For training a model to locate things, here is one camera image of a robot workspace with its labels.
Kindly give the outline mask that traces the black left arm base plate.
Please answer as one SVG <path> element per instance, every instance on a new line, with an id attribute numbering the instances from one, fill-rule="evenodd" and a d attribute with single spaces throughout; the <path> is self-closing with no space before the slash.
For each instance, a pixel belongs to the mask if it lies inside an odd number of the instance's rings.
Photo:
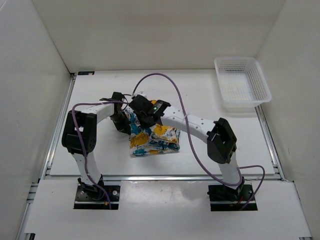
<path id="1" fill-rule="evenodd" d="M 98 189 L 90 193 L 80 185 L 77 186 L 73 208 L 75 210 L 118 210 L 121 196 L 120 185 L 105 185 L 104 190 L 109 196 L 110 204 L 105 193 Z"/>

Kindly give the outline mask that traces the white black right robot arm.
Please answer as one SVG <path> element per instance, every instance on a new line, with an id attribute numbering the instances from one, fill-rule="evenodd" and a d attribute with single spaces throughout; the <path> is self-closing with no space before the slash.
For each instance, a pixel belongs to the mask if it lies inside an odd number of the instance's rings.
<path id="1" fill-rule="evenodd" d="M 242 177 L 236 158 L 237 138 L 224 118 L 218 120 L 203 119 L 187 115 L 170 103 L 157 100 L 152 103 L 143 95 L 133 97 L 130 108 L 135 112 L 142 127 L 152 127 L 155 124 L 176 128 L 188 134 L 191 151 L 195 153 L 191 136 L 206 144 L 207 156 L 218 164 L 222 184 L 217 193 L 209 195 L 221 201 L 236 201 L 243 193 L 244 177 Z"/>

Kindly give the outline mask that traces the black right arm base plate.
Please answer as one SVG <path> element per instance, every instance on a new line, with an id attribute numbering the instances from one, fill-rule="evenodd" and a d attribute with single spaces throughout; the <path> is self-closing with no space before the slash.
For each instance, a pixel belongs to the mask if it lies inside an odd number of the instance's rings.
<path id="1" fill-rule="evenodd" d="M 255 198 L 252 197 L 253 193 L 251 184 L 244 184 L 239 193 L 224 185 L 209 185 L 207 195 L 209 196 L 210 211 L 257 211 L 258 207 Z"/>

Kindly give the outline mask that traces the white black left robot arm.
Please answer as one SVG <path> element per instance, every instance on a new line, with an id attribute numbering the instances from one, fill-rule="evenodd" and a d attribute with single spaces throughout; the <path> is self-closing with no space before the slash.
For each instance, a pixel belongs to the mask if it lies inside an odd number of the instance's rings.
<path id="1" fill-rule="evenodd" d="M 67 113 L 61 143 L 77 163 L 82 190 L 93 200 L 106 196 L 103 176 L 93 153 L 97 143 L 97 125 L 110 118 L 118 132 L 129 135 L 130 121 L 122 109 L 123 104 L 128 104 L 126 96 L 114 92 L 111 98 L 102 98 L 98 103 L 77 103 Z"/>

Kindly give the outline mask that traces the printed white yellow teal shorts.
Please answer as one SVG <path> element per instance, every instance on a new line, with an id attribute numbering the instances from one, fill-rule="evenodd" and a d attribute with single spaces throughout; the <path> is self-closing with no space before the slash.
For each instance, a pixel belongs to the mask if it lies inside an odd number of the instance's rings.
<path id="1" fill-rule="evenodd" d="M 129 149 L 132 158 L 176 153 L 180 150 L 179 129 L 158 123 L 142 128 L 130 106 L 124 109 L 124 113 L 130 123 Z"/>

